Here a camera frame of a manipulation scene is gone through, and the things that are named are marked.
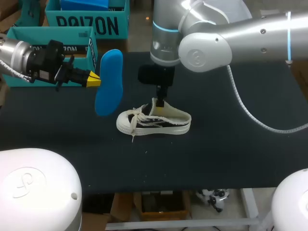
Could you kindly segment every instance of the robot logo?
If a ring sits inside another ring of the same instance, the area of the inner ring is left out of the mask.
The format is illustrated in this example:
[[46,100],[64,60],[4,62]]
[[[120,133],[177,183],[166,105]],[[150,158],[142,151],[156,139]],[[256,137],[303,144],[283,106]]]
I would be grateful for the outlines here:
[[193,49],[189,51],[187,58],[192,66],[200,67],[205,64],[205,55],[201,50]]
[[11,172],[4,181],[8,194],[14,198],[22,198],[30,193],[40,193],[46,186],[44,174],[33,167],[22,167]]

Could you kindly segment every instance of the shoe sole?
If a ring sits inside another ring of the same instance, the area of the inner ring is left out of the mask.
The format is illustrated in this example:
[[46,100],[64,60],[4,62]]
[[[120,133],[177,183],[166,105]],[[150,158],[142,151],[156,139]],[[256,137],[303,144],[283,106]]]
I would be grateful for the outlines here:
[[[136,128],[136,136],[145,136],[150,134],[170,134],[170,135],[182,135],[189,131],[191,124],[187,124],[182,127],[166,127],[166,128]],[[118,121],[116,122],[117,129],[127,135],[131,135],[130,128],[121,126]]]

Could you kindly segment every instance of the white cable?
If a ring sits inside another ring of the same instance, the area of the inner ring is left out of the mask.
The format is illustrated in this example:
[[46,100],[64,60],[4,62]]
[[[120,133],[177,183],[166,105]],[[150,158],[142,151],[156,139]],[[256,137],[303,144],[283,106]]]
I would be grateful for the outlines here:
[[20,74],[19,72],[13,70],[10,66],[8,66],[4,61],[0,60],[0,65],[3,66],[5,69],[7,69],[10,73],[12,73],[15,77],[21,78],[27,82],[31,79],[29,76],[25,76],[23,74]]
[[235,86],[235,82],[234,82],[234,78],[233,78],[233,74],[232,74],[232,71],[231,71],[231,67],[229,65],[227,65],[227,69],[228,69],[228,72],[229,72],[229,76],[230,76],[230,80],[231,80],[231,84],[232,84],[232,87],[233,87],[233,90],[234,90],[234,93],[235,93],[235,96],[238,100],[238,102],[240,103],[240,106],[243,108],[243,110],[246,112],[246,114],[253,120],[255,121],[257,124],[259,124],[261,127],[269,130],[269,131],[272,131],[272,132],[276,132],[276,133],[283,133],[283,134],[290,134],[290,133],[294,133],[294,132],[297,132],[297,131],[301,131],[305,128],[308,128],[308,123],[307,124],[304,124],[300,127],[297,127],[297,128],[294,128],[294,129],[290,129],[290,130],[278,130],[278,129],[274,129],[274,128],[271,128],[265,124],[263,124],[261,121],[259,121],[257,118],[255,118],[248,110],[247,108],[245,107],[245,105],[243,104],[242,100],[241,100],[241,97],[239,95],[239,92],[237,91],[237,88]]

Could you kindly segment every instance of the shoelace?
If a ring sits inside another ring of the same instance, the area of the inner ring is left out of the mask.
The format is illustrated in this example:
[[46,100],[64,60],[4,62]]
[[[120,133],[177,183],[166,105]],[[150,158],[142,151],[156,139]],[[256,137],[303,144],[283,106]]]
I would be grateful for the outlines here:
[[131,122],[130,122],[131,135],[133,136],[133,139],[131,140],[132,143],[133,143],[134,137],[136,135],[135,129],[137,127],[137,123],[141,122],[141,121],[147,121],[148,120],[146,115],[144,113],[142,113],[143,107],[144,107],[144,105],[137,108],[137,109],[133,108],[132,110],[126,111],[127,115],[134,115],[134,117],[131,119]]

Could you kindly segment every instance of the white sneaker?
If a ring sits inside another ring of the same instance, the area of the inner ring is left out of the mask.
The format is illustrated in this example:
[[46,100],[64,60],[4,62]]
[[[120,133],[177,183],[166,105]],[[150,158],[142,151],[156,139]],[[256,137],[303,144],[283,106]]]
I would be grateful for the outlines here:
[[119,131],[134,136],[149,134],[181,135],[188,132],[192,117],[190,114],[176,109],[165,102],[164,107],[156,107],[156,100],[142,105],[140,108],[122,112],[117,120]]

